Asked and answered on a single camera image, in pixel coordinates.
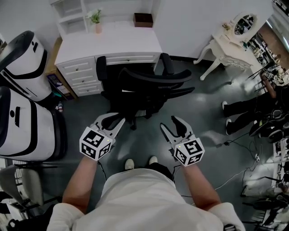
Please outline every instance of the pink vase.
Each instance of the pink vase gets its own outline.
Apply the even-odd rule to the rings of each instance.
[[[103,31],[103,29],[101,27],[101,24],[100,23],[95,24],[95,32],[97,34],[100,34],[102,31]]]

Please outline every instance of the potted plant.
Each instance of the potted plant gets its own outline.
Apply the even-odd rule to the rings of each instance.
[[[95,24],[95,32],[97,34],[100,34],[102,32],[102,27],[100,24],[100,14],[101,14],[102,9],[97,9],[96,12],[95,11],[90,11],[87,14],[87,17],[91,20],[92,23]]]

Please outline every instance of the shoe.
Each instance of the shoe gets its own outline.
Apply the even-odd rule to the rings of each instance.
[[[153,156],[149,159],[149,165],[153,164],[153,163],[157,163],[158,162],[158,159],[157,157]]]
[[[231,123],[231,122],[232,122],[231,119],[227,119],[226,120],[226,134],[227,135],[229,135],[228,132],[227,132],[227,126],[228,126],[228,123]]]
[[[125,170],[130,170],[135,168],[135,163],[132,159],[128,159],[125,163]]]
[[[225,105],[228,105],[228,103],[226,102],[226,101],[223,101],[222,102],[222,109],[224,110],[224,108],[225,108]]]

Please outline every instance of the floor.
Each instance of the floor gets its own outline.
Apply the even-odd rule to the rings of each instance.
[[[189,69],[192,72],[192,80],[186,85],[196,89],[191,94],[170,99],[158,114],[154,114],[149,120],[137,119],[137,130],[130,130],[130,125],[125,123],[117,136],[115,148],[110,154],[101,159],[101,163],[109,177],[123,170],[126,159],[132,158],[136,167],[144,166],[149,157],[155,155],[159,163],[166,165],[169,170],[178,165],[168,151],[170,146],[163,137],[159,124],[164,123],[174,130],[171,116],[178,116],[188,122],[196,137],[199,137],[205,147],[205,155],[198,164],[209,182],[217,188],[225,183],[233,175],[252,166],[254,160],[248,150],[237,144],[222,145],[226,140],[233,140],[249,131],[250,126],[227,136],[224,130],[225,118],[223,117],[221,102],[228,103],[247,100],[256,93],[248,93],[249,85],[247,76],[250,71],[242,72],[236,68],[217,68],[204,81],[199,77],[206,71],[208,64],[193,65],[189,62],[174,61],[176,72]],[[161,72],[162,65],[158,65],[157,71]],[[86,126],[89,126],[99,115],[109,110],[109,102],[100,95],[91,95],[79,98],[75,101],[64,102],[64,117],[68,133],[68,150],[66,156],[54,162],[59,167],[45,169],[42,172],[43,187],[47,194],[62,195],[71,175],[76,169],[80,159],[79,138]],[[249,146],[248,135],[238,140],[241,145]],[[265,161],[272,153],[272,146],[263,140],[262,158]],[[238,216],[243,221],[250,220],[253,213],[248,206],[242,205],[244,201],[240,197],[242,191],[242,176],[240,174],[230,180],[224,187],[217,190],[223,202],[234,205]],[[89,209],[92,210],[100,198],[104,184],[104,176],[99,167],[94,179],[92,196]],[[176,187],[181,195],[189,195],[188,188],[181,171],[176,175]],[[191,198],[184,198],[192,203]]]

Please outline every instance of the wooden box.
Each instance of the wooden box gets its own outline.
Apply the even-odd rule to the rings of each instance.
[[[66,100],[76,99],[78,98],[77,95],[54,65],[61,43],[62,38],[57,38],[45,68],[45,76],[48,78],[48,81],[54,86],[54,88],[57,89],[59,94],[61,94]]]
[[[135,27],[149,27],[154,25],[153,17],[151,14],[135,13],[134,14]]]

